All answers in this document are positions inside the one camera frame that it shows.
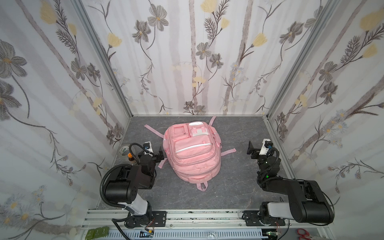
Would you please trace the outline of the pink student backpack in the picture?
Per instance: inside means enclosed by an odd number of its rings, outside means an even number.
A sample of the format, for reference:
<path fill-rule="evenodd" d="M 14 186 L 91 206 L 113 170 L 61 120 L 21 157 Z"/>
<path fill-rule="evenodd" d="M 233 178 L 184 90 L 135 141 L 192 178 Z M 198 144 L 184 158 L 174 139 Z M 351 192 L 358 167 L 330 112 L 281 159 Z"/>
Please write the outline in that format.
<path fill-rule="evenodd" d="M 180 179 L 205 192 L 208 181 L 221 169 L 222 157 L 237 151 L 222 151 L 222 140 L 213 127 L 215 119 L 213 116 L 209 123 L 197 121 L 172 125 L 164 134 L 145 125 L 146 129 L 163 139 L 167 157 L 159 163 L 159 168 L 168 162 Z"/>

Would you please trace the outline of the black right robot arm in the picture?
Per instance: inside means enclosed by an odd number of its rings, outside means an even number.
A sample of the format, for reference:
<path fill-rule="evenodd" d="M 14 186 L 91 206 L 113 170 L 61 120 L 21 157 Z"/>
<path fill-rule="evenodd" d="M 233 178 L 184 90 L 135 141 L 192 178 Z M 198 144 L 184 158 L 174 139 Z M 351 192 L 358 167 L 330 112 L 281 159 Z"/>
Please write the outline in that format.
<path fill-rule="evenodd" d="M 270 225 L 279 220 L 294 220 L 315 226 L 331 224 L 335 210 L 316 181 L 287 179 L 278 175 L 280 171 L 280 152 L 273 142 L 264 139 L 262 147 L 254 148 L 249 142 L 247 155 L 257 160 L 256 183 L 265 192 L 288 197 L 287 202 L 263 202 L 257 218 L 263 225 Z"/>

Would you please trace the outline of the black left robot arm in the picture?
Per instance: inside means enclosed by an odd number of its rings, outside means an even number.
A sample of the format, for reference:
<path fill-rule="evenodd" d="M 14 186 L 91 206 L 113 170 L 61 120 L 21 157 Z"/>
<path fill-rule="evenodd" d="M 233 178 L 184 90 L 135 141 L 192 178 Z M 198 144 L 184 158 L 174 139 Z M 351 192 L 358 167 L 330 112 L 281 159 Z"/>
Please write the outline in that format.
<path fill-rule="evenodd" d="M 128 211 L 124 219 L 112 219 L 120 229 L 120 223 L 128 229 L 136 227 L 163 227 L 166 211 L 153 211 L 150 202 L 144 200 L 138 190 L 153 188 L 157 176 L 156 164 L 165 159 L 162 148 L 157 153 L 150 151 L 150 143 L 132 143 L 121 147 L 119 153 L 128 158 L 127 164 L 112 167 L 104 175 L 100 196 L 108 206 Z"/>

